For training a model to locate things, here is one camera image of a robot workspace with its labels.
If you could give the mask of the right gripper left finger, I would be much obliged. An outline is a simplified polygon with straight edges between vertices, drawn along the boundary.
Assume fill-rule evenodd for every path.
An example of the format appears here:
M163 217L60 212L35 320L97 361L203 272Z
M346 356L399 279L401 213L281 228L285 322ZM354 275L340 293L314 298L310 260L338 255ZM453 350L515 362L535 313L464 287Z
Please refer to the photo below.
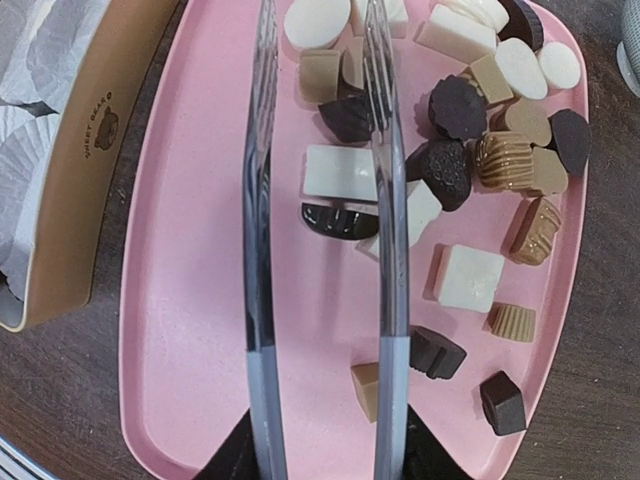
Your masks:
M197 474L197 480L255 480L259 478L250 411L247 410L213 457Z

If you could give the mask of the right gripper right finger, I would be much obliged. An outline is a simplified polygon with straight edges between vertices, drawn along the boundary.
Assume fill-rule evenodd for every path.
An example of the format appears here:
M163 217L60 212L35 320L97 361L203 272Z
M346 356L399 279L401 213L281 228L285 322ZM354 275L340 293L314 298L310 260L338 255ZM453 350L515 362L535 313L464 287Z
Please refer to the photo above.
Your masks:
M417 480L471 480L408 406L404 478Z

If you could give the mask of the metal tongs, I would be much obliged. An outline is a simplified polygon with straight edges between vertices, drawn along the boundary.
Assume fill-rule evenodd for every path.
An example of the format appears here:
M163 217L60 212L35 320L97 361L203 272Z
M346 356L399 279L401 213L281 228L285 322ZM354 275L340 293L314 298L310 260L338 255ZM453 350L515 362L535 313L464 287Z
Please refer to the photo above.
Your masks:
M278 46L276 7L261 4L243 158L243 284L250 419L258 473L284 479L287 463L275 346L270 247L270 166ZM400 479L409 388L408 207L404 144L386 7L367 4L365 91L373 114L372 153L380 240L379 388L374 476Z

